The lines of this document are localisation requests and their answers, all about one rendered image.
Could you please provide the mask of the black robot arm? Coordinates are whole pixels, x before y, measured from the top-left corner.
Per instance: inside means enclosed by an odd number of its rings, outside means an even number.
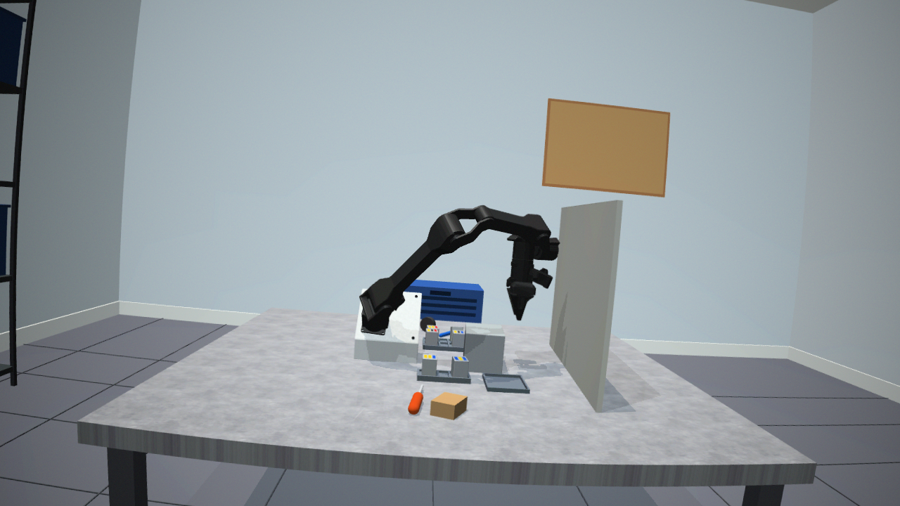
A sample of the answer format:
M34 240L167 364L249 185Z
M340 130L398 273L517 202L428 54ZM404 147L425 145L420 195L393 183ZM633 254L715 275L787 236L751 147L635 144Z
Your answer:
M464 233L459 220L476 220L477 224L469 233ZM488 228L512 234L507 240L514 241L514 259L553 261L558 257L560 241L550 238L552 231L539 214L518 216L493 210L485 205L472 209L458 208L442 214L431 226L427 240L391 278L377 280L359 296L363 306L361 331L385 335L389 317L405 302L403 291L438 257L453 253L459 247L475 241Z

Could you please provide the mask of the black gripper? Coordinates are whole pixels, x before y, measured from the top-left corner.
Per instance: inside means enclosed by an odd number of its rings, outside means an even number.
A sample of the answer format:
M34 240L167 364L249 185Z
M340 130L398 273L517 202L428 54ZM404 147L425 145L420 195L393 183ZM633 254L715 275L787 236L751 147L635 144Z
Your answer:
M521 320L526 304L536 295L536 286L528 280L530 269L534 268L533 260L512 259L511 274L507 279L509 300L515 319Z

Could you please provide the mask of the tan cardboard box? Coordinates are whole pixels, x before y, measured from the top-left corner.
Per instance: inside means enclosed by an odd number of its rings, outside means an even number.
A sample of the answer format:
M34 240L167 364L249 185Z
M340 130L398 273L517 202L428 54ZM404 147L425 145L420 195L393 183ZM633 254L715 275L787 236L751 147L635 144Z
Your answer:
M442 393L430 402L430 415L454 420L467 410L468 396Z

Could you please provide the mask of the orange-handled screwdriver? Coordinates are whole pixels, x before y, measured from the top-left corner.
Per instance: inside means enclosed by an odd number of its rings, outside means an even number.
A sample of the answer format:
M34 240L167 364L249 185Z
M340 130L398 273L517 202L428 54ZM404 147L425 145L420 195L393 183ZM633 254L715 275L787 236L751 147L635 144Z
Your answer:
M419 393L415 393L413 395L413 398L411 399L411 402L409 403L409 407L408 407L409 414L417 415L419 408L423 401L422 391L423 391L423 384L421 385L421 388L419 388Z

